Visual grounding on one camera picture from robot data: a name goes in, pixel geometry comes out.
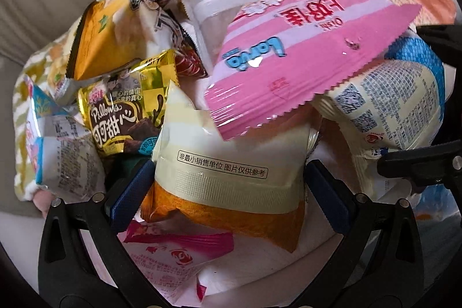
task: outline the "blue and white snack bag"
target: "blue and white snack bag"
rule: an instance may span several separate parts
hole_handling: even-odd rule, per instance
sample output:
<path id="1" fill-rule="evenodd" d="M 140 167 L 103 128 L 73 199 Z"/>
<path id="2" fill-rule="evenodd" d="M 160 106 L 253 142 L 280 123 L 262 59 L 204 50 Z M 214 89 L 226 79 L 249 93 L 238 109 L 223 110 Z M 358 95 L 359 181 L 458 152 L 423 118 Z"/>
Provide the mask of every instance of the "blue and white snack bag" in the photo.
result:
<path id="1" fill-rule="evenodd" d="M 105 172 L 92 134 L 26 76 L 29 112 L 26 150 L 36 184 L 66 203 L 105 192 Z"/>
<path id="2" fill-rule="evenodd" d="M 407 31 L 361 73 L 317 95 L 312 105 L 339 124 L 362 191 L 379 200 L 392 189 L 409 196 L 411 186 L 403 179 L 379 176 L 378 159 L 389 152 L 429 146 L 443 121 L 444 102 L 441 60 Z"/>

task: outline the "nutrition label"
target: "nutrition label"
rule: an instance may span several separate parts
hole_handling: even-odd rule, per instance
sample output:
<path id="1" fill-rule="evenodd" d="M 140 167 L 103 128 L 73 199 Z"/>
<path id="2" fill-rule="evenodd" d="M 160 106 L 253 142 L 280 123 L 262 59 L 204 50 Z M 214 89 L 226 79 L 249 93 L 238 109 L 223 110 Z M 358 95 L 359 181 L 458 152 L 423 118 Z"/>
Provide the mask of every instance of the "nutrition label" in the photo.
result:
<path id="1" fill-rule="evenodd" d="M 98 181 L 98 168 L 86 152 L 88 144 L 75 139 L 58 140 L 58 187 L 80 197 L 94 192 Z"/>
<path id="2" fill-rule="evenodd" d="M 435 82 L 427 84 L 423 80 L 425 94 L 422 100 L 408 109 L 407 102 L 417 90 L 416 80 L 422 78 L 423 66 L 407 62 L 393 61 L 382 64 L 368 74 L 362 82 L 364 91 L 370 97 L 390 140 L 400 147 L 412 142 L 415 136 L 429 124 L 437 105 L 438 89 Z M 399 126 L 390 128 L 387 117 L 396 119 Z"/>
<path id="3" fill-rule="evenodd" d="M 176 289 L 199 271 L 199 268 L 195 266 L 181 268 L 143 254 L 133 252 L 129 254 L 133 262 L 142 270 L 147 280 L 170 298 L 175 297 L 177 295 Z"/>
<path id="4" fill-rule="evenodd" d="M 250 178 L 266 179 L 268 177 L 268 168 L 242 165 L 227 160 L 217 160 L 214 158 L 200 156 L 190 152 L 180 150 L 177 160 L 188 165 L 206 168 L 208 170 L 220 171 L 232 175 L 247 176 Z"/>

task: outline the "pillows chocolate snack package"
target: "pillows chocolate snack package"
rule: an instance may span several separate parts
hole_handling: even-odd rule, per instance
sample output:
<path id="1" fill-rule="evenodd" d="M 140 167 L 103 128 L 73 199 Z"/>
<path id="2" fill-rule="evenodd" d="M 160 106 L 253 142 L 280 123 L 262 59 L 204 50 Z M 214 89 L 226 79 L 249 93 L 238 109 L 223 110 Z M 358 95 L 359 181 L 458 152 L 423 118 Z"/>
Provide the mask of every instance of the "pillows chocolate snack package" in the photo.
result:
<path id="1" fill-rule="evenodd" d="M 173 50 L 79 90 L 80 112 L 104 155 L 151 155 L 170 80 L 178 84 Z"/>

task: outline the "qr code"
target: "qr code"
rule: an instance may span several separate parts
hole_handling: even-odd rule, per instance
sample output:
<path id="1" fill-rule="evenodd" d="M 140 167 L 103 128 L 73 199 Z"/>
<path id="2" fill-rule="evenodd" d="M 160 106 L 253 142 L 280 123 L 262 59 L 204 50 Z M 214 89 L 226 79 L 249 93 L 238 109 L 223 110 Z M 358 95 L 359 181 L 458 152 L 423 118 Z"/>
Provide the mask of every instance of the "qr code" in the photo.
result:
<path id="1" fill-rule="evenodd" d="M 367 110 L 363 115 L 351 120 L 355 127 L 362 133 L 369 132 L 377 127 L 377 122 L 370 110 Z"/>
<path id="2" fill-rule="evenodd" d="M 356 89 L 353 84 L 347 86 L 347 88 L 337 96 L 336 103 L 340 106 L 345 114 L 350 114 L 355 110 L 358 110 L 362 105 L 366 103 L 361 93 Z"/>

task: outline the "red logo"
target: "red logo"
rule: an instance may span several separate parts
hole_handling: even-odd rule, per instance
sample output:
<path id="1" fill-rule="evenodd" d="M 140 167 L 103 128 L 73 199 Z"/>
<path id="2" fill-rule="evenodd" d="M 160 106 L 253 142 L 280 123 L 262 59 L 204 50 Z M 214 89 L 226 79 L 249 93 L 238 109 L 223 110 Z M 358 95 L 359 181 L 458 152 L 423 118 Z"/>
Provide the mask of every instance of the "red logo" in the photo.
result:
<path id="1" fill-rule="evenodd" d="M 275 90 L 282 89 L 282 88 L 286 87 L 287 85 L 289 85 L 289 83 L 287 82 L 286 78 L 281 77 L 280 79 L 277 79 L 277 80 L 273 81 L 269 85 L 269 90 L 274 92 Z"/>
<path id="2" fill-rule="evenodd" d="M 193 257 L 188 253 L 186 249 L 174 249 L 171 251 L 172 257 L 176 263 L 181 266 L 189 265 L 193 262 Z"/>
<path id="3" fill-rule="evenodd" d="M 377 133 L 370 133 L 369 135 L 366 136 L 366 141 L 369 144 L 377 144 L 379 141 L 383 140 L 383 134 L 378 135 Z"/>

